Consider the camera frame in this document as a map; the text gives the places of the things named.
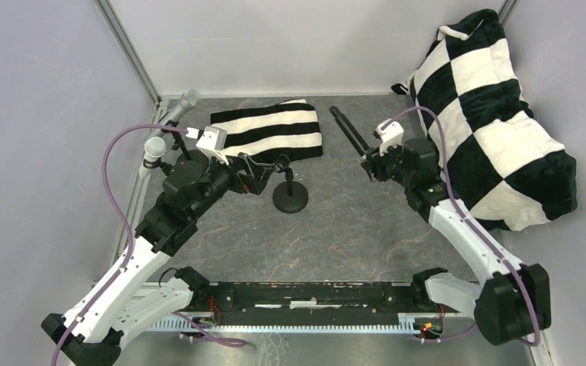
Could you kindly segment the black microphone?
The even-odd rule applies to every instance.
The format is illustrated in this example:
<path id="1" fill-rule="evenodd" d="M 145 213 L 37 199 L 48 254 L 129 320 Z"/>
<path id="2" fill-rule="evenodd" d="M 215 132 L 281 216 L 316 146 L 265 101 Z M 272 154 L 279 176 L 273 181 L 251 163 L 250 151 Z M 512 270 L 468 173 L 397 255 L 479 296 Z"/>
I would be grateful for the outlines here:
<path id="1" fill-rule="evenodd" d="M 329 108 L 334 120 L 338 127 L 343 131 L 348 141 L 352 144 L 354 149 L 357 151 L 359 156 L 365 156 L 370 149 L 369 145 L 362 137 L 362 135 L 353 126 L 352 122 L 346 117 L 346 115 L 336 106 Z"/>

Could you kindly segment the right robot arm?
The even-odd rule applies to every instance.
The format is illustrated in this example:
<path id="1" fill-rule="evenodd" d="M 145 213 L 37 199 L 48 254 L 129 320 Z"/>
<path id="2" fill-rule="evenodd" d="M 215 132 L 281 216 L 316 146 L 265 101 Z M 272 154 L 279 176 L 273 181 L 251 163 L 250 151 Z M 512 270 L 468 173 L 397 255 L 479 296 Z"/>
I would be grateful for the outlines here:
<path id="1" fill-rule="evenodd" d="M 411 139 L 387 152 L 363 141 L 354 147 L 370 180 L 403 186 L 408 205 L 449 241 L 477 278 L 465 281 L 444 268 L 421 271 L 411 282 L 414 302 L 473 319 L 492 345 L 519 340 L 538 346 L 551 324 L 548 273 L 540 264 L 525 265 L 472 217 L 441 173 L 435 145 Z"/>

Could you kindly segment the silver microphone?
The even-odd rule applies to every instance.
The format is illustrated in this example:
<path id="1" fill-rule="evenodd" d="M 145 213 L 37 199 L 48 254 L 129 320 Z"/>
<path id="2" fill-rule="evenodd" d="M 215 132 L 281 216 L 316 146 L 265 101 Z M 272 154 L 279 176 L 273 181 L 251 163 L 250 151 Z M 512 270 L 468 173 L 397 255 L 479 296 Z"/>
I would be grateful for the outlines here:
<path id="1" fill-rule="evenodd" d="M 180 120 L 192 111 L 202 99 L 201 93 L 196 89 L 189 89 L 182 94 L 176 104 L 163 115 L 158 124 L 160 126 L 177 127 Z"/>

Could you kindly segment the black mic stand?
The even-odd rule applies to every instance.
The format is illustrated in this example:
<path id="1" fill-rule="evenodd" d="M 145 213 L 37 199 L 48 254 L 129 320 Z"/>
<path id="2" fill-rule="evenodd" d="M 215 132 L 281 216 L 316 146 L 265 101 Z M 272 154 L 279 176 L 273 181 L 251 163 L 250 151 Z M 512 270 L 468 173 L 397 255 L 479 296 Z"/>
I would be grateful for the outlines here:
<path id="1" fill-rule="evenodd" d="M 272 202 L 282 213 L 296 214 L 306 208 L 309 196 L 306 187 L 295 181 L 290 162 L 286 155 L 280 155 L 275 161 L 275 172 L 284 173 L 285 181 L 275 187 Z"/>
<path id="2" fill-rule="evenodd" d="M 180 150 L 183 156 L 184 160 L 188 160 L 188 161 L 192 161 L 192 155 L 190 154 L 190 152 L 187 149 L 187 146 L 185 144 L 185 141 L 181 135 L 180 132 L 178 131 L 171 131 L 171 130 L 164 130 L 165 133 L 169 133 L 172 138 L 174 139 L 174 143 L 171 147 L 171 150 Z"/>
<path id="3" fill-rule="evenodd" d="M 148 177 L 154 169 L 159 169 L 165 176 L 169 176 L 172 171 L 172 165 L 163 162 L 161 158 L 155 161 L 143 159 L 139 168 L 139 176 L 142 178 Z"/>

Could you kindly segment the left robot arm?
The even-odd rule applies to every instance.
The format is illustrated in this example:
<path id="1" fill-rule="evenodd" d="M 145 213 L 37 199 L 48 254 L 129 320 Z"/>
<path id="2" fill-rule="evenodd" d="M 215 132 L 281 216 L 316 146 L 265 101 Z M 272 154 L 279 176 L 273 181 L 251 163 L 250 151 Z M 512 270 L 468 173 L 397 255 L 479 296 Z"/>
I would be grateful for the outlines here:
<path id="1" fill-rule="evenodd" d="M 113 365 L 139 334 L 177 310 L 200 290 L 188 275 L 177 275 L 141 300 L 133 299 L 146 280 L 196 233 L 197 222 L 228 191 L 259 195 L 273 173 L 249 156 L 228 164 L 181 157 L 163 180 L 163 192 L 133 232 L 132 243 L 103 278 L 73 308 L 51 313 L 44 332 L 75 365 Z"/>

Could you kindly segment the white microphone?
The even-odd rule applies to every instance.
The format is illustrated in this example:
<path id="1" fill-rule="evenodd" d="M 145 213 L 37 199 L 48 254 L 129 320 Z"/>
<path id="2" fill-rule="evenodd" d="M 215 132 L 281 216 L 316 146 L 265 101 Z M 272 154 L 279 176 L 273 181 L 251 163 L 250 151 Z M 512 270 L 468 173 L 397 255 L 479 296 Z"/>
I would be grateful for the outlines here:
<path id="1" fill-rule="evenodd" d="M 143 159 L 138 169 L 140 178 L 146 178 L 158 166 L 158 161 L 166 153 L 166 142 L 160 136 L 149 138 L 143 145 Z"/>

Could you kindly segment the black mic stand front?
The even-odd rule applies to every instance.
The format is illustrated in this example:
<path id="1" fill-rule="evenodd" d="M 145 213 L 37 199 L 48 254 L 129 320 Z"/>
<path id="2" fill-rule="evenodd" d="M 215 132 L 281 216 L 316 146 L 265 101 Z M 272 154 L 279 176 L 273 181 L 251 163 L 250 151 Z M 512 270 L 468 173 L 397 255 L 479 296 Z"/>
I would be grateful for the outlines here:
<path id="1" fill-rule="evenodd" d="M 183 156 L 184 160 L 188 160 L 188 161 L 192 161 L 192 155 L 190 154 L 190 152 L 187 149 L 187 146 L 185 144 L 185 141 L 181 135 L 180 132 L 178 131 L 171 131 L 171 130 L 164 130 L 165 133 L 169 133 L 172 138 L 174 139 L 174 143 L 171 147 L 171 150 L 180 150 Z"/>

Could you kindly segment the black mic stand back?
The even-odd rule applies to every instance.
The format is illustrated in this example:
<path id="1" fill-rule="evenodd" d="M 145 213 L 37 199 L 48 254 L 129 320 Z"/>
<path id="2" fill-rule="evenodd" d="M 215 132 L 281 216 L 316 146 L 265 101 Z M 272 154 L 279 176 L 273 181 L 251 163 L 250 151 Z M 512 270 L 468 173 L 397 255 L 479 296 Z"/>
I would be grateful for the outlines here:
<path id="1" fill-rule="evenodd" d="M 154 169 L 159 169 L 165 176 L 169 176 L 172 171 L 172 165 L 163 162 L 161 158 L 155 161 L 143 159 L 139 168 L 139 176 L 142 178 L 148 177 Z"/>

